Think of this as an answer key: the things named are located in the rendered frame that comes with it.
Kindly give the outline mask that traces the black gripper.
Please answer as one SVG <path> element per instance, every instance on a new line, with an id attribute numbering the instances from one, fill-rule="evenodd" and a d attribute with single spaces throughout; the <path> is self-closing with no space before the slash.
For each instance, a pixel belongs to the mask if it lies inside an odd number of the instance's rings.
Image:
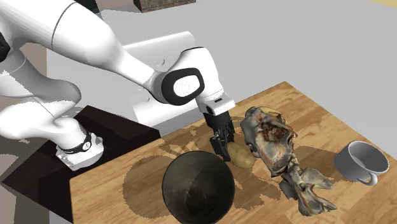
<path id="1" fill-rule="evenodd" d="M 204 113 L 204 118 L 207 126 L 214 132 L 210 143 L 215 154 L 222 156 L 225 162 L 230 162 L 231 158 L 227 147 L 228 143 L 235 141 L 235 129 L 229 112 L 226 111 L 216 116 Z"/>

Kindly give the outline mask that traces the brown potato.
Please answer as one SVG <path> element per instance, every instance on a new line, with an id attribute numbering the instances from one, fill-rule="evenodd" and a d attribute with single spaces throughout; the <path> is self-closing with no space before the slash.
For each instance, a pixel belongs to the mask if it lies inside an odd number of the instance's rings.
<path id="1" fill-rule="evenodd" d="M 256 158 L 245 147 L 235 142 L 227 144 L 230 161 L 236 167 L 241 169 L 250 169 L 254 166 Z"/>

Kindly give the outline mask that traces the grey brown animal figure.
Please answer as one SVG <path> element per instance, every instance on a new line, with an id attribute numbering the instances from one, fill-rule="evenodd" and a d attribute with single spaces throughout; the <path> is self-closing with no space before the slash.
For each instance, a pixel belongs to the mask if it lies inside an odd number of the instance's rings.
<path id="1" fill-rule="evenodd" d="M 279 183 L 281 191 L 287 199 L 298 202 L 298 210 L 303 216 L 337 209 L 335 204 L 314 192 L 315 188 L 330 190 L 333 185 L 317 169 L 301 168 L 293 142 L 298 134 L 280 111 L 265 106 L 249 108 L 240 127 L 251 153 L 264 162 L 271 177 L 282 178 Z"/>

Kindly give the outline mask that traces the dark round bowl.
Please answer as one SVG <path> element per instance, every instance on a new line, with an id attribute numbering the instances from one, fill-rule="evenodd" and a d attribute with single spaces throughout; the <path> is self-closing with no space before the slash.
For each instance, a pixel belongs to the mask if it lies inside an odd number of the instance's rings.
<path id="1" fill-rule="evenodd" d="M 167 209 L 181 224 L 215 224 L 230 210 L 235 196 L 227 164 L 206 151 L 176 157 L 162 180 Z"/>

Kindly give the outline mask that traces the wooden table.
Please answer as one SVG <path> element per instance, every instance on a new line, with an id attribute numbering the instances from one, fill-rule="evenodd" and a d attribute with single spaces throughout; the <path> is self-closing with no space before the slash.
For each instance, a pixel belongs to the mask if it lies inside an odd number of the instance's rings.
<path id="1" fill-rule="evenodd" d="M 235 140 L 243 143 L 240 121 L 247 109 L 279 110 L 297 132 L 295 153 L 302 167 L 313 167 L 333 183 L 316 193 L 336 210 L 304 217 L 298 204 L 279 189 L 261 160 L 251 169 L 231 166 L 235 199 L 219 224 L 397 224 L 397 160 L 374 186 L 350 181 L 333 163 L 335 155 L 362 136 L 287 82 L 239 102 L 231 110 Z M 212 151 L 212 130 L 199 120 L 161 139 L 76 176 L 70 181 L 73 224 L 178 224 L 162 198 L 167 166 L 192 150 Z"/>

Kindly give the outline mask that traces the dark robot stand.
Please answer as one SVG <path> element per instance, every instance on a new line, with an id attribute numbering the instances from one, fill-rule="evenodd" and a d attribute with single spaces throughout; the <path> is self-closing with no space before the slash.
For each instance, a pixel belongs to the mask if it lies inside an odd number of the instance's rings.
<path id="1" fill-rule="evenodd" d="M 70 170 L 55 156 L 55 143 L 47 141 L 3 180 L 7 187 L 70 222 L 71 178 L 160 138 L 157 129 L 92 106 L 85 106 L 74 118 L 104 140 L 104 153 L 94 165 Z"/>

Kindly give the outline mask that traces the white cup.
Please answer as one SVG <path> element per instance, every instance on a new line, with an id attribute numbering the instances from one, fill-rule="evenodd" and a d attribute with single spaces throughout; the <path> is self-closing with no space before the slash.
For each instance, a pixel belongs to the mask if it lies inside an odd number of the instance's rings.
<path id="1" fill-rule="evenodd" d="M 385 154 L 364 141 L 352 141 L 334 157 L 334 165 L 343 177 L 373 186 L 378 176 L 389 170 Z"/>

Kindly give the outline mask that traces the brown box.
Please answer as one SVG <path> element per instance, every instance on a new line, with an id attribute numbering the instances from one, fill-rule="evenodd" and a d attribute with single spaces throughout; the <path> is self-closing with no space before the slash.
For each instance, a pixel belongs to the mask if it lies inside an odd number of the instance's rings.
<path id="1" fill-rule="evenodd" d="M 142 13 L 146 13 L 185 4 L 192 4 L 195 3 L 196 0 L 133 0 L 133 2 Z"/>

